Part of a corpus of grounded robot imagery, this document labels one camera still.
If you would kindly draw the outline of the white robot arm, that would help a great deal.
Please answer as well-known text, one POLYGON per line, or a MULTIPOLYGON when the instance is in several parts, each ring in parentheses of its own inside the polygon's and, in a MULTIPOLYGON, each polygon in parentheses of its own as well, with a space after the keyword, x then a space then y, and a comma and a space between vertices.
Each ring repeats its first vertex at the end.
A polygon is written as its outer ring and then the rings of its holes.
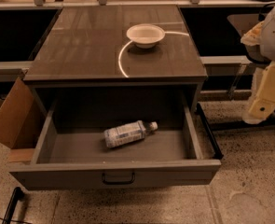
POLYGON ((252 95, 242 114, 246 123, 258 124, 275 110, 275 7, 241 38, 241 43, 257 45, 261 56, 269 60, 264 69, 255 70, 252 95))

